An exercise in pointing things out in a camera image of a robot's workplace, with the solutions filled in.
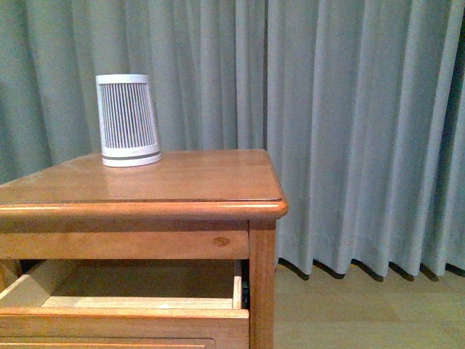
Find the wooden tabletop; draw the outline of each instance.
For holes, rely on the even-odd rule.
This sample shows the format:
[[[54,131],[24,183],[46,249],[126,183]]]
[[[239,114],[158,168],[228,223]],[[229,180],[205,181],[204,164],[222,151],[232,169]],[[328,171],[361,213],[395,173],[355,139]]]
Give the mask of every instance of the wooden tabletop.
[[[139,167],[89,154],[0,185],[0,217],[279,218],[287,203],[265,151],[163,152]]]

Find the table leg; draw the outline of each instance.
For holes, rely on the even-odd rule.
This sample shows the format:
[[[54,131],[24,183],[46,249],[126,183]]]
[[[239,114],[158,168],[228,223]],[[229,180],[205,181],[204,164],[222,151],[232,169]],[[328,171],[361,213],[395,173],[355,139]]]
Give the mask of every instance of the table leg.
[[[272,349],[276,222],[250,221],[250,348]]]
[[[0,260],[0,292],[15,282],[20,275],[19,260]]]

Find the speaker grille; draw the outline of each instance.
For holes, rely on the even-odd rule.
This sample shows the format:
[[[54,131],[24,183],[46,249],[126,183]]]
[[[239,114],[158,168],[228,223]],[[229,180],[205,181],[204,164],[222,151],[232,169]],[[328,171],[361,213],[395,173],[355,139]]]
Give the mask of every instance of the speaker grille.
[[[156,144],[147,84],[101,84],[106,148]]]

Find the open drawer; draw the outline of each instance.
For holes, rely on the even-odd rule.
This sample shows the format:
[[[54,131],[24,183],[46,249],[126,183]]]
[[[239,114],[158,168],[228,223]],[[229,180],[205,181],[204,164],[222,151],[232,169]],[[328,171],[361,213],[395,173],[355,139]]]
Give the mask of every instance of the open drawer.
[[[0,294],[0,348],[245,349],[241,284],[228,260],[47,260]]]

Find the wood knot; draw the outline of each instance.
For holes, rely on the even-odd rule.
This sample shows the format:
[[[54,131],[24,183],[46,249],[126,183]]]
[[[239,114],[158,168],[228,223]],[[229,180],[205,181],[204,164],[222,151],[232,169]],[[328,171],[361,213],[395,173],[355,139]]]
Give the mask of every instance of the wood knot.
[[[224,247],[226,245],[229,245],[230,242],[231,241],[228,238],[222,238],[222,237],[215,238],[213,240],[213,244],[215,244],[218,247]]]

